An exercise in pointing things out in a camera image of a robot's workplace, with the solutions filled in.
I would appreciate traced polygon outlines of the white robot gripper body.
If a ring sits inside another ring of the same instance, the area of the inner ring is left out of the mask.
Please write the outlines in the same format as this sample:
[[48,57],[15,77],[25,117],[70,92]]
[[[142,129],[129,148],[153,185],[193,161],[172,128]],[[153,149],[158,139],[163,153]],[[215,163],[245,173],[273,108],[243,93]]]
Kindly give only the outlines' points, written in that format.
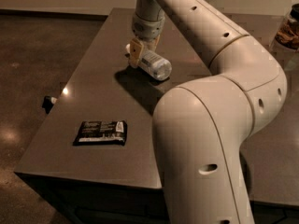
[[148,21],[136,14],[132,18],[132,31],[136,37],[151,41],[161,34],[164,28],[165,16],[160,14],[157,21]]

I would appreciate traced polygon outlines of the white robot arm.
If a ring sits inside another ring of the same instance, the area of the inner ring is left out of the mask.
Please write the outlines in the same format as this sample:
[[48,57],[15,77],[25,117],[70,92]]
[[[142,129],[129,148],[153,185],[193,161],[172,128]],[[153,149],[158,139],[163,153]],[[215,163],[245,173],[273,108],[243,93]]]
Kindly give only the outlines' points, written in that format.
[[131,64],[155,48],[166,19],[210,72],[169,90],[153,112],[170,223],[255,224],[239,149],[280,111],[285,73],[253,36],[205,0],[137,0]]

